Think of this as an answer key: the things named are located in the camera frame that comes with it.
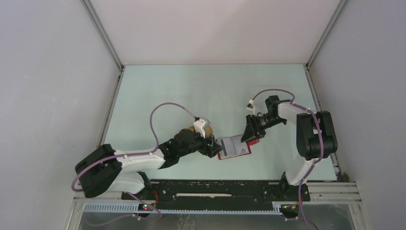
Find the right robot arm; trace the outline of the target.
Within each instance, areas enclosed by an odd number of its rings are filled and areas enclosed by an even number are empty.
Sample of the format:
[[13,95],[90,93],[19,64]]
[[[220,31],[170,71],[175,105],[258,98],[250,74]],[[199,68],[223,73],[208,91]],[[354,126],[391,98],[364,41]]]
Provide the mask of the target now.
[[266,101],[267,112],[257,113],[254,100],[250,100],[246,116],[246,126],[241,142],[252,142],[266,135],[266,129],[278,124],[290,122],[296,126],[296,148],[298,155],[292,167],[283,173],[279,186],[279,196],[284,200],[293,199],[298,189],[304,185],[309,174],[320,161],[328,158],[338,149],[337,137],[328,111],[313,112],[293,100],[280,100],[277,95],[269,96]]

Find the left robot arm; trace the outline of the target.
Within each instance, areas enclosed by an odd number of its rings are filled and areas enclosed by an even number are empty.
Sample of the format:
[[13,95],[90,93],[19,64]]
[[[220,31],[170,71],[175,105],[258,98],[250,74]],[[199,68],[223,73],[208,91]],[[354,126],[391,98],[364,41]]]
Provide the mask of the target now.
[[182,129],[173,138],[158,145],[156,150],[125,152],[103,144],[75,166],[78,182],[86,198],[105,192],[130,192],[139,199],[151,195],[146,170],[166,169],[192,153],[215,157],[222,147],[214,135],[203,138],[190,128]]

